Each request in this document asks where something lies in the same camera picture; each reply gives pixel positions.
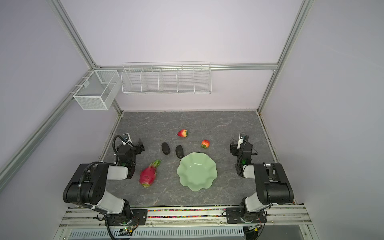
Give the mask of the green wavy fruit bowl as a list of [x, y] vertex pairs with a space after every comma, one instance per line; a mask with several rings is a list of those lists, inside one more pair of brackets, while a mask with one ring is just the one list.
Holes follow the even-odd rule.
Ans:
[[193, 192], [209, 189], [218, 177], [216, 162], [204, 153], [190, 153], [177, 168], [180, 183]]

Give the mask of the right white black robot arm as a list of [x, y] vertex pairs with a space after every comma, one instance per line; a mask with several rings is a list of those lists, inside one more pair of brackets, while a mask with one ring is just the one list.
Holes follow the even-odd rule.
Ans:
[[239, 177], [253, 179], [256, 192], [242, 199], [238, 208], [227, 208], [227, 222], [265, 223], [266, 209], [273, 205], [292, 204], [294, 193], [282, 164], [253, 164], [253, 145], [246, 140], [230, 144], [230, 153], [237, 157], [235, 165]]

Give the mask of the dark avocado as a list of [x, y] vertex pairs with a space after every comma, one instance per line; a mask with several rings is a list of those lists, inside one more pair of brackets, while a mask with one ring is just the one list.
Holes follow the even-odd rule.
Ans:
[[161, 147], [162, 147], [162, 152], [163, 152], [164, 155], [169, 155], [170, 154], [171, 149], [170, 149], [168, 143], [163, 142]]
[[182, 159], [184, 157], [184, 149], [181, 145], [176, 146], [176, 156], [179, 159]]

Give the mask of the pink dragon fruit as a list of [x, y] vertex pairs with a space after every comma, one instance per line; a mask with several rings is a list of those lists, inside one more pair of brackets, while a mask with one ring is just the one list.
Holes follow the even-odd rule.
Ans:
[[161, 160], [157, 159], [141, 172], [139, 182], [144, 188], [148, 188], [153, 184], [156, 179], [157, 168], [160, 164]]

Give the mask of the red strawberry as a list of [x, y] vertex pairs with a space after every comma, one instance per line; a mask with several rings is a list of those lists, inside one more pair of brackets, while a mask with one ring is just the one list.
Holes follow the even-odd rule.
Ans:
[[186, 129], [182, 129], [178, 132], [178, 136], [182, 138], [186, 138], [188, 136], [189, 132]]
[[201, 147], [204, 148], [204, 149], [207, 149], [210, 147], [210, 142], [208, 140], [203, 140], [201, 142]]

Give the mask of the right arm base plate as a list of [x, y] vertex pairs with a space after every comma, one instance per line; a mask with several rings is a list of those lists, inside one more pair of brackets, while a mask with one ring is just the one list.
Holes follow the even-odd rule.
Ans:
[[264, 224], [267, 222], [266, 212], [248, 212], [240, 208], [226, 208], [222, 214], [228, 224]]

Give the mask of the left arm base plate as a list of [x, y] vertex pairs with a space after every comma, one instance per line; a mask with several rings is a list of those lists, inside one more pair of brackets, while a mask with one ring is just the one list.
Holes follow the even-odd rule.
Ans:
[[148, 215], [147, 209], [133, 209], [128, 216], [123, 214], [107, 215], [109, 226], [143, 226], [146, 224]]

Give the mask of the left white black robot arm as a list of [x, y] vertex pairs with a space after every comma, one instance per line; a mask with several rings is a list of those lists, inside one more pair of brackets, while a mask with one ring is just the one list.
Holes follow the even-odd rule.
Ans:
[[116, 135], [112, 141], [114, 163], [92, 162], [81, 164], [63, 192], [65, 203], [91, 209], [107, 216], [107, 224], [138, 225], [127, 200], [106, 190], [108, 181], [129, 180], [136, 171], [136, 156], [145, 151], [141, 139], [135, 145], [129, 134]]

